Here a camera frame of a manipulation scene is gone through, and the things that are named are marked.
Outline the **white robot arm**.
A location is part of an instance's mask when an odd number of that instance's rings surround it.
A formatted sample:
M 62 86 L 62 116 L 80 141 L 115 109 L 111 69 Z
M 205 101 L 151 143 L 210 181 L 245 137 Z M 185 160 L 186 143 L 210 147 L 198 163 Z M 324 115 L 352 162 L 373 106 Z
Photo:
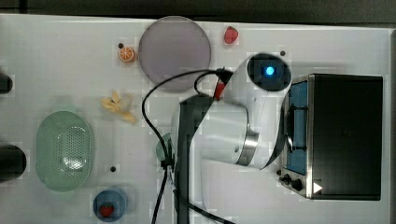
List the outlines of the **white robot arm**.
M 225 88 L 218 101 L 193 95 L 179 103 L 172 117 L 175 224 L 233 224 L 205 209 L 203 160 L 261 170 L 287 141 L 284 101 L 291 71 L 284 60 L 257 53 L 219 79 Z

